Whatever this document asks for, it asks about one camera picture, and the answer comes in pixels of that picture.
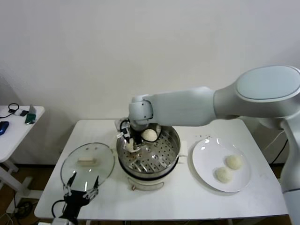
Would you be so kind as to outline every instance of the white wall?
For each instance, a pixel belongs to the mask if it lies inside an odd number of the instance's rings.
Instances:
[[[300,67],[299,7],[296,0],[0,1],[0,74],[10,85],[0,103],[47,110],[14,159],[55,163],[77,120],[126,116],[134,95],[219,89],[268,64]]]

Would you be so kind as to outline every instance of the black cable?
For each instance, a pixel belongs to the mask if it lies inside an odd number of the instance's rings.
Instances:
[[[60,199],[60,200],[57,200],[55,203],[53,203],[53,205],[52,205],[52,207],[51,207],[51,213],[52,213],[52,216],[54,217],[54,218],[56,218],[56,216],[55,216],[55,214],[54,214],[54,206],[57,204],[57,203],[61,203],[61,202],[64,202],[65,200],[62,200],[62,199]]]
[[[17,208],[17,205],[15,203],[15,195],[16,195],[15,190],[13,190],[13,192],[14,192],[14,207],[15,207],[15,209],[18,209],[18,211],[16,213],[14,213],[11,216],[11,218],[15,217],[18,225],[22,225],[21,222],[19,221],[19,219],[26,218],[32,212],[33,206],[36,205],[38,202],[32,203],[29,201],[25,201],[25,202],[20,203],[18,205],[19,207]],[[31,225],[37,225],[39,221],[40,221],[40,219],[38,219]]]
[[[11,108],[12,105],[16,105],[17,108],[16,108],[16,109],[12,109],[12,108]],[[7,115],[7,116],[0,116],[0,119],[3,119],[3,118],[6,118],[6,117],[11,116],[11,115],[14,114],[19,108],[20,108],[19,104],[17,104],[17,103],[10,103],[10,104],[8,105],[8,109],[9,109],[9,112],[11,112],[11,113],[10,113],[9,115]]]
[[[287,139],[284,146],[282,147],[282,149],[280,150],[279,154],[276,156],[276,158],[273,160],[273,162],[270,163],[270,165],[272,165],[273,163],[275,163],[275,161],[278,159],[278,157],[280,156],[280,154],[283,152],[283,150],[285,149],[285,146],[287,144],[289,140]]]

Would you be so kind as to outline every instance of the cable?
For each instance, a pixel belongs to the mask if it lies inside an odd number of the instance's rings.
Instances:
[[[12,218],[11,218],[7,213],[3,213],[3,214],[0,216],[0,219],[1,219],[2,217],[4,217],[5,215],[8,217],[8,221],[7,221],[6,224],[8,224],[9,222],[11,222],[11,224],[14,225],[14,222],[13,222]]]
[[[65,200],[62,200],[62,199],[60,199],[60,200],[57,200],[55,203],[53,203],[53,205],[52,205],[52,207],[51,207],[51,213],[52,213],[52,216],[54,217],[54,218],[56,218],[56,216],[55,216],[55,214],[54,214],[54,206],[57,204],[57,203],[61,203],[61,202],[64,202]]]
[[[269,148],[276,140],[277,138],[282,134],[284,133],[285,131],[281,131],[274,139],[273,141],[270,142],[270,144],[268,144],[262,151],[265,151],[267,148]]]
[[[283,150],[285,149],[285,146],[286,146],[286,144],[287,144],[288,141],[289,141],[289,140],[287,139],[286,142],[285,142],[285,144],[284,144],[284,146],[283,146],[282,149],[280,150],[279,154],[276,156],[276,158],[273,160],[273,162],[270,163],[270,165],[272,165],[272,164],[278,159],[278,157],[280,156],[280,154],[281,154],[281,153],[283,152]]]
[[[17,109],[12,109],[11,108],[12,105],[16,105]],[[0,116],[0,119],[3,119],[3,118],[11,116],[12,114],[14,114],[20,108],[20,106],[17,103],[10,103],[8,105],[8,108],[9,108],[9,112],[11,112],[11,113],[9,115],[7,115],[7,116]]]

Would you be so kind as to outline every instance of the glass lid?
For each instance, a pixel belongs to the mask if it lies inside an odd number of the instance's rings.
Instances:
[[[64,185],[71,180],[71,190],[87,191],[95,182],[101,185],[112,173],[115,164],[113,151],[102,143],[89,143],[78,147],[65,159],[60,170]]]

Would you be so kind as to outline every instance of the table leg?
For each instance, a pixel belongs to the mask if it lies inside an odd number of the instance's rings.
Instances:
[[[23,195],[28,195],[30,192],[28,188],[17,181],[16,178],[6,172],[2,167],[0,167],[0,180],[10,186],[16,192],[20,192]]]
[[[28,185],[31,183],[32,177],[26,177],[22,183],[23,187],[27,189]],[[17,192],[15,194],[15,199],[11,201],[9,204],[6,213],[13,213],[15,211],[15,205],[17,206],[22,198],[31,198],[31,199],[39,199],[42,195],[43,191],[37,191],[37,190],[29,190],[29,193],[24,195],[20,192]]]
[[[13,164],[13,162],[10,161],[9,159],[6,160],[5,162],[3,162],[3,164],[4,164],[7,168],[12,169],[13,172],[15,172],[15,173],[18,172],[18,170],[19,170],[19,168],[16,167],[15,164]]]

